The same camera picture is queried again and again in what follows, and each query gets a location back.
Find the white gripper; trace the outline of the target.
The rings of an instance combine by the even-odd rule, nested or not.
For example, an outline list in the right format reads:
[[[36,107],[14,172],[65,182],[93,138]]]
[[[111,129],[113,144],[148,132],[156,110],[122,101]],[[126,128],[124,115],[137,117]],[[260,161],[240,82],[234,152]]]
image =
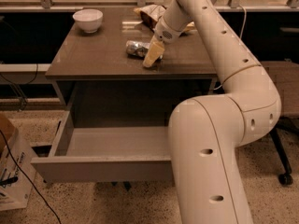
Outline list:
[[[146,68],[152,67],[155,61],[164,54],[164,43],[174,43],[181,35],[166,24],[164,18],[160,18],[154,29],[155,36],[149,43],[149,49],[143,61]]]

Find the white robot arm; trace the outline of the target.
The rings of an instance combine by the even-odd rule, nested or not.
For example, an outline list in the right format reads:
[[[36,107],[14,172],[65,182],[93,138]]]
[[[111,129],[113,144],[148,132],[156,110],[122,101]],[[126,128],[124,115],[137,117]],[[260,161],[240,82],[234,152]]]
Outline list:
[[[235,158],[277,124],[278,90],[214,7],[215,0],[173,0],[159,19],[143,62],[151,67],[193,23],[224,89],[181,102],[168,139],[182,224],[253,224]]]

